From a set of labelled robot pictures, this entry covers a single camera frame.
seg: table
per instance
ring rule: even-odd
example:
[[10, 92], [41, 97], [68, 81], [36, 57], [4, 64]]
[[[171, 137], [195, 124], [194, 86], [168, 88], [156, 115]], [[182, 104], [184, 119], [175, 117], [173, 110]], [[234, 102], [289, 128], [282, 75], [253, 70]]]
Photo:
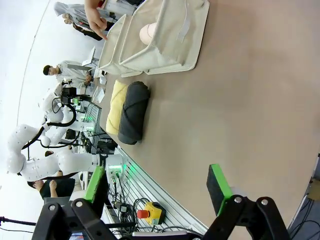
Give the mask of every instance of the table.
[[[272, 197], [287, 225], [319, 152], [319, 10], [316, 0], [211, 0], [195, 69], [108, 76], [101, 127], [115, 79], [143, 81], [151, 99], [142, 143], [111, 135], [127, 154], [207, 226], [212, 163], [251, 200]], [[250, 239], [243, 232], [231, 239]]]

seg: black cloth roll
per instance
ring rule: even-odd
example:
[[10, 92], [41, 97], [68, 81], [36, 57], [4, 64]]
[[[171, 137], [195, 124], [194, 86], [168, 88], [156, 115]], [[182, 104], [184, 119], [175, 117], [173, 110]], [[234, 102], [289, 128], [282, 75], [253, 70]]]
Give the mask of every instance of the black cloth roll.
[[150, 91], [143, 82], [135, 81], [128, 86], [118, 133], [122, 143], [134, 145], [142, 140], [149, 98]]

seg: yellow sponge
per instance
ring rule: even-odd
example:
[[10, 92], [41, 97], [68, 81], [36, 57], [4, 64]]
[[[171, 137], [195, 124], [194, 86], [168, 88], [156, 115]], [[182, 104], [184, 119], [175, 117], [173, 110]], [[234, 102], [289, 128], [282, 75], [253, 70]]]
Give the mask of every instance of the yellow sponge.
[[118, 80], [115, 81], [110, 102], [110, 112], [105, 126], [107, 133], [117, 135], [119, 132], [121, 112], [126, 100], [127, 90], [127, 85], [119, 82]]

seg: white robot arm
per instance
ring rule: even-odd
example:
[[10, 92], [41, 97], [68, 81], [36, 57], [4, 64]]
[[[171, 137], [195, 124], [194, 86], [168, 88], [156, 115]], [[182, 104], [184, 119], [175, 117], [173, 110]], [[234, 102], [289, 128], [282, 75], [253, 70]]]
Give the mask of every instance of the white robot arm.
[[[50, 156], [38, 160], [28, 160], [21, 153], [22, 149], [41, 139], [44, 146], [56, 145], [67, 129], [83, 131], [86, 128], [92, 128], [92, 123], [76, 122], [76, 111], [68, 105], [62, 107], [58, 95], [55, 91], [50, 91], [43, 99], [40, 108], [47, 116], [46, 122], [39, 129], [26, 124], [16, 127], [8, 139], [8, 157], [6, 166], [10, 173], [20, 173], [27, 181], [36, 181], [55, 174], [61, 170], [65, 175], [81, 171], [93, 172], [96, 166], [106, 166], [107, 159], [116, 161], [122, 165], [121, 155], [90, 154], [90, 153], [72, 153], [64, 149]], [[53, 137], [48, 138], [46, 131], [52, 126], [57, 127]]]

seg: person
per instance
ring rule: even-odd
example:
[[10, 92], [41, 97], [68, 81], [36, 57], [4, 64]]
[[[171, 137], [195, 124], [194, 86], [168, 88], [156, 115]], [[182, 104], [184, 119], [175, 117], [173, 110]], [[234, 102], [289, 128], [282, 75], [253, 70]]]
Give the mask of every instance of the person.
[[[52, 154], [54, 154], [53, 151], [46, 151], [44, 155], [48, 157]], [[58, 171], [56, 176], [63, 176], [63, 172]], [[80, 181], [76, 181], [75, 178], [47, 180], [45, 182], [43, 180], [28, 181], [27, 184], [38, 190], [42, 199], [70, 197], [73, 192], [82, 190]]]
[[[62, 14], [62, 18], [64, 19], [64, 23], [65, 24], [72, 24], [73, 28], [75, 30], [77, 30], [78, 32], [82, 33], [83, 35], [85, 36], [89, 36], [97, 41], [101, 41], [102, 40], [102, 37], [100, 37], [98, 34], [96, 34], [94, 31], [92, 30], [85, 30], [83, 29], [82, 27], [85, 27], [87, 29], [90, 29], [90, 26], [84, 22], [79, 22], [79, 24], [82, 26], [78, 26], [76, 25], [76, 23], [74, 22], [72, 16], [69, 14], [69, 13], [64, 13]], [[114, 25], [113, 22], [110, 22], [110, 21], [107, 21], [106, 22], [106, 29], [105, 31], [109, 31], [110, 28]]]
[[97, 9], [99, 1], [100, 0], [84, 0], [85, 15], [90, 29], [104, 40], [107, 40], [107, 36], [103, 33], [103, 30], [107, 27], [107, 21], [102, 18]]
[[80, 65], [81, 63], [76, 61], [63, 61], [58, 64], [56, 67], [51, 65], [46, 65], [43, 68], [43, 74], [46, 76], [53, 76], [55, 75], [56, 80], [59, 83], [63, 83], [64, 80], [69, 83], [71, 87], [80, 89], [83, 85], [89, 85], [90, 81], [92, 80], [91, 75], [88, 71], [78, 70], [68, 68], [68, 64]]
[[[111, 19], [113, 18], [110, 17], [111, 13], [107, 10], [104, 9], [97, 9], [98, 4], [95, 7], [95, 10], [99, 13], [99, 16], [101, 17], [101, 21], [104, 23], [102, 31], [105, 34], [105, 31], [108, 31], [113, 23], [108, 22], [106, 19]], [[94, 31], [94, 29], [91, 28], [90, 23], [88, 22], [88, 19], [86, 17], [86, 12], [85, 12], [85, 5], [83, 4], [65, 4], [62, 2], [56, 2], [54, 4], [54, 11], [57, 16], [62, 15], [64, 18], [64, 23], [66, 24], [72, 24], [75, 23], [78, 26], [85, 27], [89, 30]]]

